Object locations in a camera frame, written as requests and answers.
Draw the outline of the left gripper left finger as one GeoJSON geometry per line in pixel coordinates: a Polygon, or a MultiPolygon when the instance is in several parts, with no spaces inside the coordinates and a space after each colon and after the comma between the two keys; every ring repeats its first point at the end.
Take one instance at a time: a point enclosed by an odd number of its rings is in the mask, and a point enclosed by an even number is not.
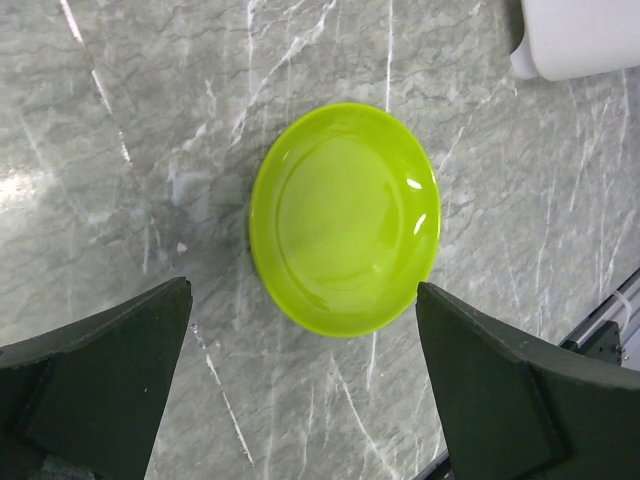
{"type": "Polygon", "coordinates": [[[1,476],[48,456],[101,479],[144,477],[193,304],[175,277],[1,349],[1,476]]]}

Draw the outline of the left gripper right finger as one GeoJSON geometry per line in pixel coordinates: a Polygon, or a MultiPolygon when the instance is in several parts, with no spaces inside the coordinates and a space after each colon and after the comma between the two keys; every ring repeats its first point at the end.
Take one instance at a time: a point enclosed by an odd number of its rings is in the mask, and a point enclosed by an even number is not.
{"type": "Polygon", "coordinates": [[[636,479],[639,374],[552,345],[432,283],[420,342],[458,479],[636,479]]]}

